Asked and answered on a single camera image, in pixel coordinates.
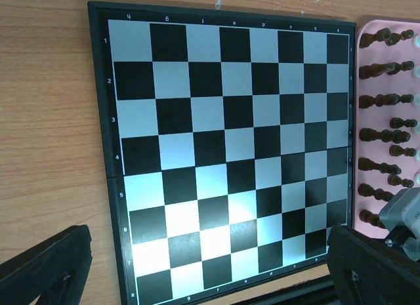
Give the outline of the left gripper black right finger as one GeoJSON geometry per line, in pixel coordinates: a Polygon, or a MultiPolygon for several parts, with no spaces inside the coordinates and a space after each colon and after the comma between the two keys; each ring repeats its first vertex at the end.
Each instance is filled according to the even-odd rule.
{"type": "Polygon", "coordinates": [[[384,239],[372,239],[348,226],[332,227],[327,267],[341,304],[418,304],[419,261],[403,245],[419,250],[414,235],[396,226],[384,239]]]}

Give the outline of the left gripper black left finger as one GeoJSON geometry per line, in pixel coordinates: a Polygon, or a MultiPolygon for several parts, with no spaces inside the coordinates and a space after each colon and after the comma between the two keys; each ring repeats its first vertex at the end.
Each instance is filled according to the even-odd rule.
{"type": "Polygon", "coordinates": [[[79,304],[92,260],[88,226],[70,226],[1,264],[1,303],[79,304]]]}

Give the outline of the dark brown rook piece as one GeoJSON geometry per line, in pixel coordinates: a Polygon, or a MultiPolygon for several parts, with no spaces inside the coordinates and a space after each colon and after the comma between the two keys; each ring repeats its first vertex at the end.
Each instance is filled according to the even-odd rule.
{"type": "Polygon", "coordinates": [[[386,229],[386,226],[380,221],[379,215],[372,213],[367,209],[363,209],[359,213],[359,219],[362,222],[368,223],[374,227],[386,229]]]}

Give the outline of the dark brown knight piece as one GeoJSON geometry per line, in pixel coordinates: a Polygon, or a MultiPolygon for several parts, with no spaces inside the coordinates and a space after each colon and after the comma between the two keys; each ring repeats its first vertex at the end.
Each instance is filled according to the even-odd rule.
{"type": "Polygon", "coordinates": [[[389,202],[393,197],[394,194],[384,191],[381,188],[373,188],[369,184],[360,184],[358,187],[358,193],[364,197],[374,197],[376,200],[389,202]]]}

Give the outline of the dark brown queen piece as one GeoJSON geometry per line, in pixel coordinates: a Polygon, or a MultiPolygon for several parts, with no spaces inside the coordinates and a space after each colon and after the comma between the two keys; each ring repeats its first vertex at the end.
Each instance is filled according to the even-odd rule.
{"type": "Polygon", "coordinates": [[[401,130],[388,130],[376,131],[371,128],[363,128],[359,132],[359,139],[363,142],[372,142],[375,140],[381,140],[382,142],[393,142],[396,144],[408,142],[411,138],[411,134],[401,130]]]}

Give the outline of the dark brown king piece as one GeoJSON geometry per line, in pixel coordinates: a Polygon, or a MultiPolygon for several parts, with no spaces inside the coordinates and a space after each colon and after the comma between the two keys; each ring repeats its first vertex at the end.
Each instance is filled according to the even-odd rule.
{"type": "Polygon", "coordinates": [[[399,101],[397,94],[378,94],[377,96],[362,95],[359,97],[358,107],[360,109],[370,108],[372,106],[393,106],[399,101]]]}

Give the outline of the dark brown bishop piece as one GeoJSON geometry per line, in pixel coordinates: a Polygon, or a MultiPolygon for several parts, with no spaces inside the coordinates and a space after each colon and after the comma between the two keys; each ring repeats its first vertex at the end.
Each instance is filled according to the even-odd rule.
{"type": "Polygon", "coordinates": [[[358,159],[358,169],[361,171],[379,171],[382,174],[399,175],[402,173],[401,168],[396,164],[376,163],[369,158],[360,157],[358,159]]]}

